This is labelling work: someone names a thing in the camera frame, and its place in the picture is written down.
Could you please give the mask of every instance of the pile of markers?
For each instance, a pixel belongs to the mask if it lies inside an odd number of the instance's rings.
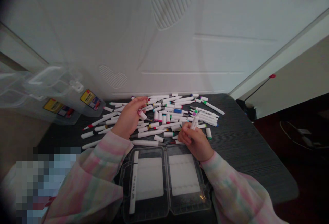
[[[191,129],[195,129],[198,127],[200,129],[206,128],[207,125],[218,126],[218,118],[219,115],[204,110],[199,107],[190,106],[190,111],[182,110],[183,105],[189,105],[193,102],[203,103],[206,106],[212,108],[217,111],[219,114],[224,115],[225,113],[208,103],[208,98],[199,97],[198,94],[191,94],[190,97],[183,98],[183,96],[178,96],[178,94],[169,95],[153,95],[149,96],[147,106],[138,110],[138,114],[140,116],[140,120],[138,122],[136,130],[138,133],[130,136],[131,138],[143,138],[154,136],[154,141],[149,140],[133,140],[131,141],[134,145],[141,146],[166,146],[163,142],[164,137],[172,137],[174,141],[171,144],[182,144],[177,140],[177,136],[174,135],[174,132],[180,131],[181,127],[185,122],[192,122]],[[115,106],[116,109],[111,109],[109,107],[104,107],[104,110],[109,111],[110,113],[103,115],[103,118],[88,125],[83,130],[93,129],[90,132],[84,133],[81,135],[81,138],[91,137],[97,134],[106,134],[113,127],[109,127],[110,125],[114,125],[122,110],[127,105],[127,103],[118,103],[118,102],[110,102],[111,106]],[[144,114],[143,110],[146,112],[152,111],[154,113],[154,122],[148,119]],[[210,128],[206,128],[206,136],[208,139],[212,139]],[[87,149],[97,145],[101,140],[92,142],[90,144],[84,145],[82,149]]]

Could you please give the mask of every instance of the table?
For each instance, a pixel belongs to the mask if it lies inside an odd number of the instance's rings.
[[[298,196],[296,181],[234,99],[227,94],[203,96],[208,97],[209,103],[225,112],[225,115],[220,115],[220,119],[218,119],[219,127],[215,128],[214,126],[207,125],[207,127],[211,128],[212,140],[210,140],[210,144],[212,148],[237,171],[249,174],[260,182],[270,194],[273,204],[295,199]],[[129,102],[129,100],[119,100],[116,102]],[[183,109],[188,111],[189,106],[197,106],[215,112],[210,107],[197,102],[185,105]],[[148,112],[147,115],[153,120],[153,112]],[[86,139],[81,139],[80,137],[83,133],[82,129],[98,119],[81,115],[77,124],[74,126],[52,124],[40,142],[38,152],[46,154],[70,153],[70,147],[81,147],[101,139],[101,135]],[[153,138],[148,137],[142,139],[152,140]],[[165,138],[165,143],[169,143],[170,141],[172,141],[172,138]],[[211,216],[209,214],[207,213],[209,219],[205,219],[205,221],[207,223],[216,222],[214,214],[210,214]]]

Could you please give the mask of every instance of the white door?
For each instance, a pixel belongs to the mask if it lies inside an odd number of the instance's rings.
[[[329,0],[12,0],[1,21],[102,97],[228,93]]]

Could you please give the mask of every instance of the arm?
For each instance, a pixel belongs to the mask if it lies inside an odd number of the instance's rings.
[[[213,151],[199,128],[191,130],[190,126],[184,124],[178,140],[201,161],[214,188],[217,218],[224,223],[285,223],[274,213],[266,189],[253,177],[237,172]]]
[[[102,218],[111,205],[112,218],[123,198],[123,189],[112,183],[133,144],[129,141],[147,97],[132,100],[122,111],[115,127],[95,149],[84,151],[66,176],[58,195],[48,209],[44,223],[75,223],[93,215]]]

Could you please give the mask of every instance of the clear plastic box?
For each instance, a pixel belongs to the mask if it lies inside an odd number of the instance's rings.
[[[74,125],[80,113],[45,96],[29,93],[22,84],[29,72],[0,73],[0,108],[14,111],[58,125]]]
[[[48,66],[27,79],[24,87],[36,95],[51,96],[88,117],[99,117],[105,106],[72,66]]]
[[[129,214],[132,168],[134,152],[139,151],[139,159],[162,158],[164,195],[151,199],[139,200],[135,204],[135,213]],[[189,193],[178,196],[172,195],[169,156],[190,154],[185,145],[169,145],[165,148],[133,149],[129,160],[122,166],[119,185],[123,186],[123,219],[125,223],[134,223],[157,218],[164,218],[169,210],[173,215],[186,214],[211,208],[209,188],[204,184],[199,162],[193,157],[201,192]]]

